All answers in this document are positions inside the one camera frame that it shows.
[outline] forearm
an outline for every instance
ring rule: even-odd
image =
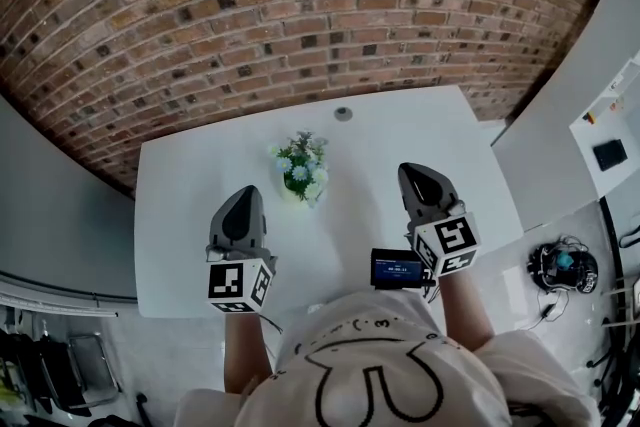
[[[272,374],[260,317],[243,313],[225,319],[224,389],[242,393],[255,377],[260,384]]]
[[[491,322],[469,271],[441,277],[440,293],[449,338],[470,351],[493,338]]]

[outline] robot device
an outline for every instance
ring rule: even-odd
[[[431,278],[470,267],[480,236],[451,180],[426,166],[405,162],[398,168],[398,181],[410,219],[406,237]]]
[[[541,244],[529,255],[527,271],[545,292],[592,293],[598,284],[598,262],[589,248],[572,236]]]
[[[264,247],[266,234],[262,196],[253,185],[215,213],[206,248],[209,304],[223,313],[262,310],[277,259]]]

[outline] white table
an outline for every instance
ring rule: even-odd
[[[335,109],[353,118],[340,122]],[[285,203],[267,154],[297,130],[329,140],[329,187],[315,209]],[[212,317],[205,246],[211,217],[242,187],[264,199],[267,247],[280,257],[264,313],[369,289],[371,248],[409,249],[398,165],[448,176],[474,212],[482,253],[522,236],[502,172],[457,87],[330,100],[232,119],[145,143],[136,197],[135,263],[147,317]]]

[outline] white flower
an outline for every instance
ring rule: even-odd
[[[307,198],[307,201],[315,201],[321,192],[322,186],[318,182],[311,182],[304,190],[304,197]]]
[[[327,173],[326,169],[319,167],[313,170],[313,173],[311,173],[311,178],[314,182],[325,184],[329,180],[329,173]]]

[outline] blue flower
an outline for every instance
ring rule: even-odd
[[[289,171],[292,165],[293,164],[291,164],[291,160],[287,157],[280,157],[276,160],[276,167],[281,173],[286,173],[287,171]]]
[[[307,179],[307,168],[304,166],[296,166],[293,168],[293,172],[291,174],[294,180],[303,182]]]

